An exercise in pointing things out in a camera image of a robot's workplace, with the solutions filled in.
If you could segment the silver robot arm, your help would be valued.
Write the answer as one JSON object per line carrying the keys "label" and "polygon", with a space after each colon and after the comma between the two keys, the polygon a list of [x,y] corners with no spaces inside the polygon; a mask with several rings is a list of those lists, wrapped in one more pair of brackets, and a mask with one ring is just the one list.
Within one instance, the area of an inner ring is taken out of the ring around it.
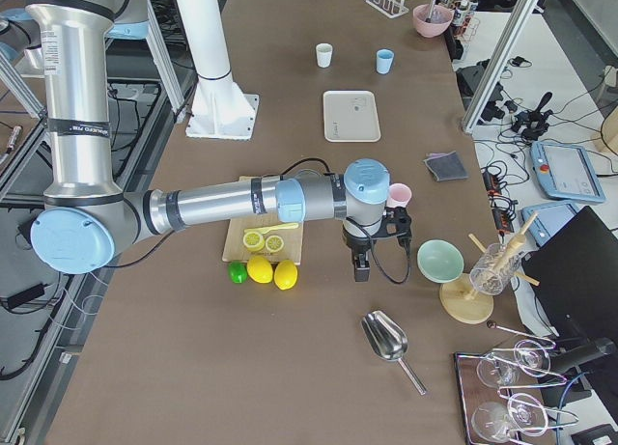
{"label": "silver robot arm", "polygon": [[257,177],[190,190],[124,192],[115,183],[107,103],[105,41],[144,37],[148,0],[24,0],[39,25],[53,181],[30,242],[38,257],[67,274],[109,267],[129,246],[190,226],[276,213],[284,222],[336,218],[351,250],[354,278],[378,263],[377,241],[411,243],[404,208],[387,205],[390,176],[373,159],[342,174]]}

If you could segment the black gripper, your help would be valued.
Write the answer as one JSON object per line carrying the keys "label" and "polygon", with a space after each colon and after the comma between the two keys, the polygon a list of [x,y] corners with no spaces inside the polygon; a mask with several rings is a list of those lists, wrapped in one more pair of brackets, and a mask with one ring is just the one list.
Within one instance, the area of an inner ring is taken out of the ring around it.
{"label": "black gripper", "polygon": [[385,208],[381,219],[371,225],[361,225],[353,218],[346,218],[343,223],[344,242],[351,250],[353,278],[355,282],[367,282],[370,277],[371,255],[375,264],[379,264],[376,246],[379,240],[396,238],[405,251],[410,262],[411,217],[406,208]]}

